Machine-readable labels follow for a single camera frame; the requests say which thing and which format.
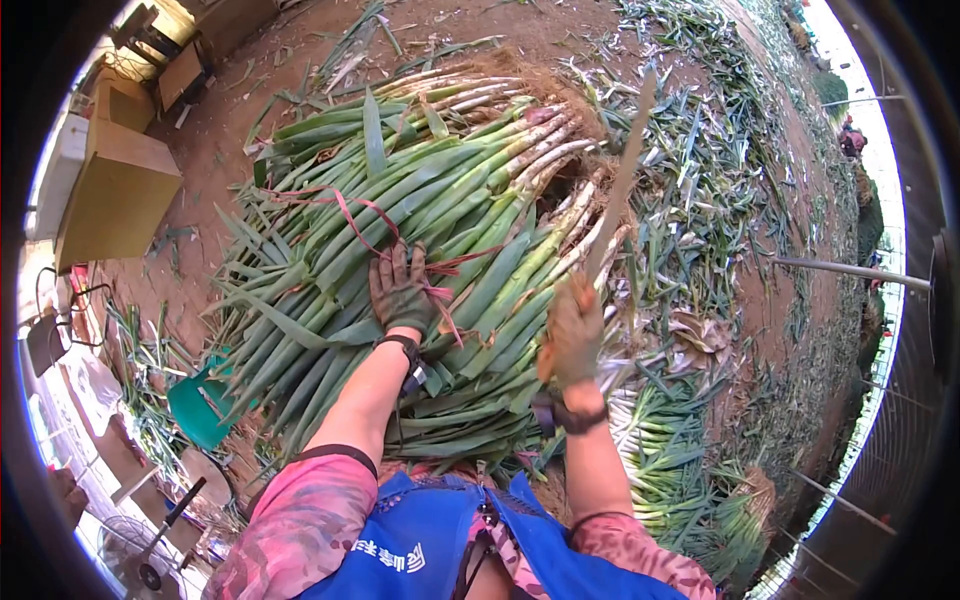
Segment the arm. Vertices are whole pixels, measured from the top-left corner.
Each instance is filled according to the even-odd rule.
[[[567,386],[564,404],[575,413],[593,415],[604,409],[600,388],[592,380]],[[566,437],[566,499],[575,523],[600,513],[633,517],[630,483],[605,420],[586,433]]]
[[[394,327],[387,335],[402,335],[420,343],[420,332]],[[324,444],[352,446],[374,465],[383,458],[383,434],[394,412],[396,397],[410,364],[400,342],[384,342],[353,372],[336,403],[304,450]]]
[[[407,246],[399,240],[370,264],[373,314],[387,335],[420,343],[434,307],[423,290],[426,247],[414,245],[407,267]],[[304,450],[325,444],[343,444],[366,454],[373,464],[383,458],[383,434],[394,411],[410,361],[400,342],[383,342],[353,372],[324,423]]]
[[[603,314],[599,298],[578,276],[557,286],[547,334],[564,406],[574,415],[599,416],[604,398],[594,379]],[[630,481],[606,420],[580,434],[567,432],[566,499],[576,523],[570,532],[575,551],[655,577],[690,600],[713,600],[706,572],[696,562],[658,547],[634,518]]]
[[[400,241],[371,264],[373,313],[388,334],[419,343],[433,307],[423,292],[423,244]],[[370,459],[299,456],[263,490],[250,526],[204,589],[205,598],[292,598],[340,567],[376,499],[383,434],[409,368],[403,344],[384,342],[350,376],[304,450],[343,444]]]
[[[597,415],[605,409],[594,377],[603,339],[600,299],[581,274],[558,284],[547,317],[553,373],[564,393],[566,409],[575,415]],[[566,497],[574,522],[599,513],[632,516],[627,473],[620,462],[606,420],[566,438]]]

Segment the dirt floor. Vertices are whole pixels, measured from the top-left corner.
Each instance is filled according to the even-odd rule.
[[[198,314],[218,298],[210,285],[209,276],[221,262],[222,248],[229,244],[227,229],[215,205],[227,211],[232,210],[231,193],[227,186],[246,180],[251,175],[252,162],[242,149],[251,124],[273,92],[283,87],[293,90],[299,86],[308,61],[313,65],[324,61],[340,32],[353,23],[365,4],[366,0],[308,0],[297,5],[282,14],[274,24],[265,27],[259,35],[252,36],[228,62],[217,68],[216,84],[192,109],[180,130],[174,129],[174,121],[179,115],[179,111],[175,110],[174,114],[160,123],[154,123],[147,131],[170,146],[184,177],[183,189],[171,204],[157,234],[160,235],[167,228],[187,227],[195,228],[195,233],[177,238],[176,266],[173,249],[168,244],[156,256],[103,261],[98,265],[94,283],[111,282],[117,304],[139,305],[144,321],[156,321],[160,303],[167,302],[166,324],[169,331],[194,355],[201,353],[204,338],[209,334]],[[399,64],[419,56],[431,38],[458,43],[482,36],[503,35],[506,37],[502,42],[515,46],[530,62],[553,67],[557,65],[557,59],[588,50],[580,34],[601,36],[605,32],[615,32],[618,23],[612,4],[606,0],[540,1],[539,9],[532,3],[511,2],[488,10],[484,8],[486,3],[484,6],[467,7],[456,0],[397,1],[387,4],[384,15],[390,20],[392,28],[401,30],[396,32],[396,37],[405,49],[406,56],[396,56],[382,30],[377,29],[369,58],[357,69],[356,76],[348,78],[347,85],[383,78]],[[724,0],[723,5],[737,21],[740,33],[759,62],[767,64],[767,49],[751,17],[735,0]],[[409,24],[415,24],[416,27],[402,29]],[[275,67],[275,53],[283,46],[292,47],[293,56]],[[446,60],[463,60],[489,47],[458,53]],[[628,55],[633,54],[632,48],[638,50],[636,39],[625,43],[625,47]],[[619,59],[623,64],[617,65],[618,70],[619,67],[633,70],[638,63],[631,56]],[[248,60],[255,60],[255,67],[250,76],[241,81]],[[683,57],[674,57],[673,61],[677,68],[668,81],[668,87],[694,82],[708,84],[705,72],[697,64]],[[264,75],[267,76],[266,82],[252,89],[257,78]],[[766,77],[770,82],[777,81],[769,69]],[[836,256],[842,250],[838,249],[837,240],[841,240],[844,233],[836,231],[835,224],[843,215],[838,215],[835,209],[834,185],[822,167],[823,161],[808,134],[808,125],[782,88],[782,84],[777,84],[794,163],[792,173],[796,181],[795,187],[783,189],[786,190],[794,219],[804,232],[810,220],[814,219],[815,199],[826,199],[824,214],[816,217],[824,235],[812,250],[821,257]],[[264,133],[293,120],[293,114],[283,114],[286,108],[286,103],[276,103],[263,120]],[[783,180],[786,174],[779,173],[777,178]],[[762,231],[758,233],[758,239],[762,241]],[[804,239],[797,237],[795,243],[802,247]],[[833,436],[829,432],[835,429],[841,413],[837,410],[836,402],[828,402],[827,398],[843,397],[839,393],[843,386],[830,380],[832,371],[824,377],[826,371],[816,375],[810,366],[819,364],[819,361],[824,369],[832,369],[832,365],[840,360],[833,355],[832,347],[829,348],[829,356],[821,348],[817,358],[817,351],[818,345],[822,345],[823,336],[833,335],[838,330],[836,320],[849,320],[848,316],[838,312],[846,292],[833,274],[817,274],[810,278],[806,292],[813,302],[807,308],[809,321],[805,334],[797,344],[784,333],[796,296],[793,274],[780,268],[771,271],[768,275],[769,295],[756,268],[748,270],[741,267],[737,279],[737,300],[742,309],[739,339],[743,348],[740,351],[745,360],[740,369],[741,383],[718,400],[709,417],[711,429],[723,432],[714,440],[720,445],[756,446],[758,454],[753,458],[762,466],[776,458],[778,465],[785,460],[809,471],[811,465],[819,465],[821,459],[830,452],[830,444],[817,441],[817,434],[822,432],[822,437],[826,436],[825,439],[832,441]],[[747,339],[752,340],[750,345],[745,344]],[[802,416],[790,423],[784,420],[782,411],[778,412],[779,420],[773,427],[773,433],[764,441],[756,430],[761,426],[770,427],[771,423],[767,418],[768,406],[756,399],[763,369],[755,368],[755,364],[761,364],[763,360],[771,363],[771,372],[781,383],[793,377],[794,387],[788,389],[784,384],[779,401],[793,401],[795,414]],[[820,379],[816,385],[819,392],[797,392],[796,388],[803,384],[801,379],[809,384],[814,377]],[[247,463],[248,467],[252,456],[246,452],[243,454],[246,457],[242,463]],[[231,469],[240,468],[240,463],[235,463]],[[237,481],[245,482],[250,478],[250,470],[243,470],[246,472],[233,473]],[[793,488],[783,483],[782,473],[775,473],[771,479],[778,484],[778,498],[786,500],[778,509],[778,519],[785,519],[792,511],[789,498]],[[562,487],[542,488],[547,490],[543,494],[547,498],[545,503],[549,503],[554,508],[552,512],[560,517],[565,510],[561,500]]]

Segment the dirty glove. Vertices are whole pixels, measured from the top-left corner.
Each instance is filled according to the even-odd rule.
[[[436,308],[426,296],[426,247],[414,244],[413,260],[407,267],[407,244],[403,239],[370,263],[370,299],[373,314],[385,331],[413,327],[426,333]]]
[[[582,273],[556,285],[546,332],[552,372],[561,390],[596,376],[603,313],[600,297]]]

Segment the blue apron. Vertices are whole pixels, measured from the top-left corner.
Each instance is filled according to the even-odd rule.
[[[539,504],[522,473],[504,493],[453,475],[414,483],[402,472],[380,487],[373,512],[340,568],[300,598],[448,600],[470,524],[485,503],[507,524],[551,600],[685,599],[653,577],[570,550],[564,527]]]

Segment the pink floral shirt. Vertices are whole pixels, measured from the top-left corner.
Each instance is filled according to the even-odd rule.
[[[250,526],[210,578],[204,599],[285,600],[321,581],[356,543],[376,495],[372,467],[355,458],[328,454],[288,465],[256,502]],[[547,600],[502,522],[491,527],[478,515],[469,539],[484,528],[514,583],[536,600]],[[590,518],[577,527],[570,547],[655,577],[690,600],[715,598],[713,583],[698,564],[657,546],[632,516]]]

